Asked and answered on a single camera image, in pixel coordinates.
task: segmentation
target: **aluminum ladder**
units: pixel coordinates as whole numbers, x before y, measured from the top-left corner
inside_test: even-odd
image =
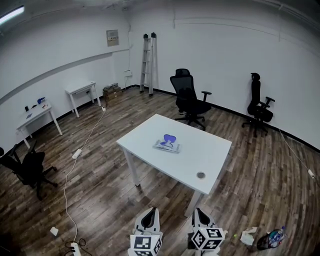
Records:
[[[143,93],[145,86],[149,88],[149,96],[154,95],[153,87],[153,61],[154,61],[154,45],[156,33],[151,33],[151,38],[147,34],[143,35],[143,53],[141,66],[140,93]]]

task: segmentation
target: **small white table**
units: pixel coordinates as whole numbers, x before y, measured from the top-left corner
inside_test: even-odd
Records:
[[[153,148],[165,134],[176,137],[176,142],[181,144],[180,153]],[[140,181],[132,155],[194,190],[184,214],[189,217],[201,194],[210,193],[228,155],[231,141],[155,114],[118,139],[117,144],[123,149],[136,186],[140,185]],[[203,172],[205,178],[198,178],[198,172]]]
[[[23,113],[23,115],[20,117],[20,123],[18,125],[18,127],[16,128],[23,137],[23,141],[26,144],[26,146],[28,147],[28,149],[30,148],[29,143],[27,142],[27,139],[23,133],[23,128],[27,128],[26,126],[30,123],[32,123],[34,120],[38,119],[39,117],[43,116],[46,113],[50,113],[52,120],[54,121],[60,135],[62,135],[61,129],[59,127],[59,124],[56,120],[55,114],[52,111],[52,106],[50,105],[50,103],[45,100],[43,102],[41,102],[41,104],[38,104],[37,106],[35,106],[34,108],[31,108],[29,111],[26,111]]]
[[[95,90],[95,95],[96,95],[96,99],[98,101],[98,105],[99,105],[99,107],[101,107],[100,99],[99,99],[98,92],[97,92],[97,89],[96,89],[96,82],[91,81],[91,82],[84,83],[84,84],[72,84],[72,85],[69,85],[65,89],[65,92],[67,94],[69,94],[70,99],[71,99],[71,103],[72,103],[72,107],[73,107],[72,112],[75,111],[75,114],[76,114],[77,117],[79,117],[79,113],[77,111],[77,107],[76,107],[73,95],[81,93],[83,91],[90,90],[91,100],[92,100],[92,103],[94,103],[95,102],[95,98],[94,98],[94,94],[93,94],[93,88]]]

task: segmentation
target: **tabletop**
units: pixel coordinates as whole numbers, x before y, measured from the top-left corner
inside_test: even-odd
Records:
[[[29,111],[24,112],[20,117],[20,122],[17,129],[20,129],[21,127],[24,127],[30,124],[35,119],[39,118],[40,116],[44,115],[46,112],[50,111],[51,108],[52,108],[51,104],[47,100],[45,100],[41,102],[41,104],[37,104],[34,108],[29,109]]]
[[[94,82],[94,81],[88,81],[88,82],[84,82],[84,83],[69,84],[64,90],[68,94],[74,94],[79,90],[82,90],[82,89],[87,88],[87,87],[91,87],[91,86],[93,86],[95,84],[96,84],[96,82]]]
[[[176,137],[176,142],[181,145],[180,153],[153,148],[165,134]],[[159,171],[206,195],[210,193],[231,147],[229,140],[159,114],[118,139],[117,144]],[[198,178],[198,172],[203,172],[205,178]]]

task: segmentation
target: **electrical panel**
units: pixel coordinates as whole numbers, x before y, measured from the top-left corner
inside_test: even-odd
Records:
[[[118,30],[107,30],[106,31],[106,41],[108,47],[119,45]]]

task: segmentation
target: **plug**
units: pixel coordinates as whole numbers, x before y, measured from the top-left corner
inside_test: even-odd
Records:
[[[308,170],[308,174],[311,176],[312,179],[315,178],[315,175],[313,174],[313,172],[310,169]]]
[[[79,245],[76,242],[71,243],[71,247],[73,247],[73,256],[81,256]]]

